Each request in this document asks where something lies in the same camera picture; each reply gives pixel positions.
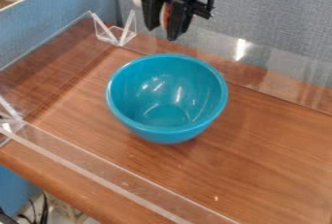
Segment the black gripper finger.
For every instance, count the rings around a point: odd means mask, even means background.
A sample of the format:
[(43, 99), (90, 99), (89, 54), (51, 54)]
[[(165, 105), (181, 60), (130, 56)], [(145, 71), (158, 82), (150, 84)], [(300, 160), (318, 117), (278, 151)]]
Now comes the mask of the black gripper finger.
[(162, 5), (162, 0), (142, 0), (145, 26), (149, 31), (160, 26), (160, 13)]
[(193, 12), (185, 0), (173, 0), (168, 20), (168, 40), (176, 41), (188, 32)]

